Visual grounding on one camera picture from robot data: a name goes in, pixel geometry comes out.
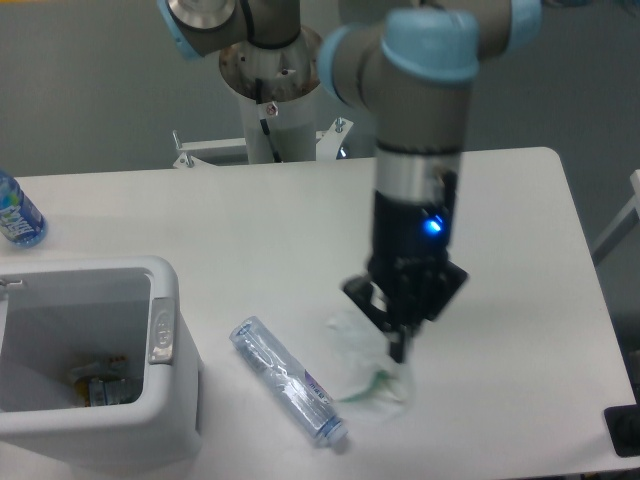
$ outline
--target trash in bin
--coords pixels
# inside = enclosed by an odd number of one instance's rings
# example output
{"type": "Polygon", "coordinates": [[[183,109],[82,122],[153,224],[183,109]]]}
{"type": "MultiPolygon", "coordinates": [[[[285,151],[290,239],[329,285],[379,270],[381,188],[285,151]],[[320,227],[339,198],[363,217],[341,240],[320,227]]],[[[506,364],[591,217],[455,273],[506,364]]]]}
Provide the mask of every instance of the trash in bin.
{"type": "Polygon", "coordinates": [[[103,407],[135,402],[142,394],[143,378],[126,378],[127,357],[120,355],[72,368],[69,379],[79,407],[103,407]]]}

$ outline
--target bottle label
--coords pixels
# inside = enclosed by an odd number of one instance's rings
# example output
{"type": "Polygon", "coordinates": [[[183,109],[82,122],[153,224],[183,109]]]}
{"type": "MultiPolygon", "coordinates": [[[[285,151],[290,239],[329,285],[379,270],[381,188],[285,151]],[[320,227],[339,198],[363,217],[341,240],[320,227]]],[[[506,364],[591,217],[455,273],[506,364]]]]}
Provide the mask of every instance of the bottle label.
{"type": "Polygon", "coordinates": [[[326,405],[330,405],[333,399],[329,396],[329,394],[320,386],[318,382],[316,382],[315,378],[309,375],[309,372],[304,371],[304,379],[307,381],[307,386],[311,389],[313,393],[320,399],[320,401],[326,405]]]}
{"type": "Polygon", "coordinates": [[[43,227],[42,214],[31,203],[29,198],[22,194],[20,198],[13,195],[10,205],[0,210],[0,231],[12,242],[22,242],[35,237],[43,227]]]}

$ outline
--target white table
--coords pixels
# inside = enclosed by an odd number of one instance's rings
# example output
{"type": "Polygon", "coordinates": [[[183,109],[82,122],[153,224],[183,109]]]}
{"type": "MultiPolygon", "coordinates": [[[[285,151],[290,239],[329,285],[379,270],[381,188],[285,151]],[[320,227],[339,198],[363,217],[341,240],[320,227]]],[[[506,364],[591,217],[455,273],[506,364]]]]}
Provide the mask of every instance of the white table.
{"type": "MultiPolygon", "coordinates": [[[[383,425],[349,423],[346,452],[314,449],[227,337],[259,315],[331,391],[331,346],[351,308],[338,286],[369,252],[371,160],[25,178],[51,226],[2,261],[155,254],[180,278],[206,366],[204,446],[139,479],[478,479],[632,468],[602,411],[633,403],[557,155],[465,155],[453,261],[470,280],[415,340],[416,403],[383,425]]],[[[3,479],[96,479],[8,445],[3,479]]]]}

